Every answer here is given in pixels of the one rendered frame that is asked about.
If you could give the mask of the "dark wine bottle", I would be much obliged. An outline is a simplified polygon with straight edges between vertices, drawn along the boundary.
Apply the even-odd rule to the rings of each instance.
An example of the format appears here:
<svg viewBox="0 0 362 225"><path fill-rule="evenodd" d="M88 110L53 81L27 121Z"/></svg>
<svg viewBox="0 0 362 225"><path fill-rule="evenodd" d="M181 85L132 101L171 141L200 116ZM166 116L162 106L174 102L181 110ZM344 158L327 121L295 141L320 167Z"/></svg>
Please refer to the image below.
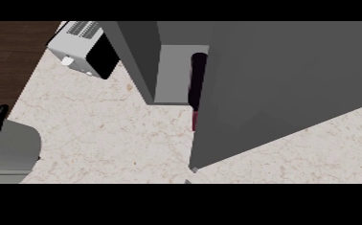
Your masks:
<svg viewBox="0 0 362 225"><path fill-rule="evenodd" d="M208 55L205 53L194 53L190 57L190 83L187 90L187 103L191 107L191 126L196 126L206 59Z"/></svg>

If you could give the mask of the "white toaster oven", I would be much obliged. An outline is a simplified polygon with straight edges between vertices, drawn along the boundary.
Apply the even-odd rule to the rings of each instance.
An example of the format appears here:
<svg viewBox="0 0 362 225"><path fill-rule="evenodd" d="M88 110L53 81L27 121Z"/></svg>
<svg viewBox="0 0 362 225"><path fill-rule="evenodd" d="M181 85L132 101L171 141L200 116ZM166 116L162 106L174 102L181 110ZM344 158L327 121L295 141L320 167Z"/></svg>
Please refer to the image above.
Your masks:
<svg viewBox="0 0 362 225"><path fill-rule="evenodd" d="M95 21L66 21L47 48L69 69L100 79L110 76L118 56Z"/></svg>

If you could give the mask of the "grey cabinet door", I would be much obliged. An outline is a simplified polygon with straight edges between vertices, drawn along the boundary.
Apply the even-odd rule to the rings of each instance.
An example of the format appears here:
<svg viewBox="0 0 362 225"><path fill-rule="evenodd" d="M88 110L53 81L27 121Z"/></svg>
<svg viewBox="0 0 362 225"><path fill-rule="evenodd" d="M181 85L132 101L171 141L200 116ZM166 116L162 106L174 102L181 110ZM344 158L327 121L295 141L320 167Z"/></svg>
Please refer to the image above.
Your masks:
<svg viewBox="0 0 362 225"><path fill-rule="evenodd" d="M196 171L362 107L362 21L214 23Z"/></svg>

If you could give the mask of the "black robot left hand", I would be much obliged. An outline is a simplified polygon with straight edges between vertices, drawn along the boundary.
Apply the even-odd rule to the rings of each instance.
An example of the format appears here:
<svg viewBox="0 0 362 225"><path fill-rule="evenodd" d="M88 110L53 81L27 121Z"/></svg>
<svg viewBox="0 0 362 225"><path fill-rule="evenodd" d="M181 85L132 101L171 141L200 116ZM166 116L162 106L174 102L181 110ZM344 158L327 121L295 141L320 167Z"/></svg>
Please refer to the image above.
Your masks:
<svg viewBox="0 0 362 225"><path fill-rule="evenodd" d="M0 131L1 131L1 128L2 128L2 123L4 123L4 120L5 120L7 113L8 113L8 105L7 104L1 104L0 105Z"/></svg>

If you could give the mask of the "grey cabinet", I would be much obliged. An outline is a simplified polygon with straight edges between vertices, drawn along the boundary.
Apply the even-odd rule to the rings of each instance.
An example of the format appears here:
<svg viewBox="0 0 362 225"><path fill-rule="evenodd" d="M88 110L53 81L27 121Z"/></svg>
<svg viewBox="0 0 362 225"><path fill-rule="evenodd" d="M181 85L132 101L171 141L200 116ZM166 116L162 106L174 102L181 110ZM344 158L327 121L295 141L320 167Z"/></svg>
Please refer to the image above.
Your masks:
<svg viewBox="0 0 362 225"><path fill-rule="evenodd" d="M187 105L190 57L209 50L212 21L100 21L149 105Z"/></svg>

